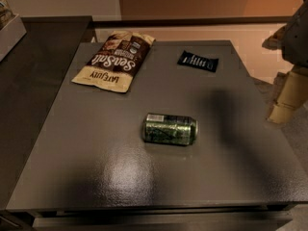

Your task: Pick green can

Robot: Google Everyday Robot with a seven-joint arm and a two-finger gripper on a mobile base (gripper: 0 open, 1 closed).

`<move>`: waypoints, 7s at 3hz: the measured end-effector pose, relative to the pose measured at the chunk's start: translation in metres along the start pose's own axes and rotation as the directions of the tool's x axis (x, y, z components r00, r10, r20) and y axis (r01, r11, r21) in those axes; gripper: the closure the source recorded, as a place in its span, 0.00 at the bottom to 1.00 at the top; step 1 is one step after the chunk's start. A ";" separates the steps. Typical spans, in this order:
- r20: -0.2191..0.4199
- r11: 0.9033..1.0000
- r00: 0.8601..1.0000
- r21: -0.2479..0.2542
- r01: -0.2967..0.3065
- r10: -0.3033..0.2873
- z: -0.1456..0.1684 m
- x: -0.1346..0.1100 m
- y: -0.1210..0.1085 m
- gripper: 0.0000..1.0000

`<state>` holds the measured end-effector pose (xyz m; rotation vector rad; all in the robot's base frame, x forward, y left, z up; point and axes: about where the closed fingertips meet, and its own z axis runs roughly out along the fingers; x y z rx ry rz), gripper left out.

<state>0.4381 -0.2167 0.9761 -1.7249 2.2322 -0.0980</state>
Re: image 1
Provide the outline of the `beige taped gripper finger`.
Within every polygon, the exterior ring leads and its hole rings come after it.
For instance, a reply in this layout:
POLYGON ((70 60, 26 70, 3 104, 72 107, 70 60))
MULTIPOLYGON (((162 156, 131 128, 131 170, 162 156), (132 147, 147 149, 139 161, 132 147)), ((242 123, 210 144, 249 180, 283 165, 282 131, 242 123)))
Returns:
POLYGON ((289 72, 278 72, 272 87, 267 121, 285 124, 308 101, 308 68, 295 65, 289 72))

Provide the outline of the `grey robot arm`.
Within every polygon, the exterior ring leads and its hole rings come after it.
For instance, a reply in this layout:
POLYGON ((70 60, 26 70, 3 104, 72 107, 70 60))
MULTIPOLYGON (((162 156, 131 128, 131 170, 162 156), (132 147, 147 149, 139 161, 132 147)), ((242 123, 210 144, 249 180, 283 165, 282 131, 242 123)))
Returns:
POLYGON ((308 100, 308 1, 262 46, 280 50, 283 60, 293 65, 286 74, 277 73, 267 113, 268 122, 285 124, 308 100))

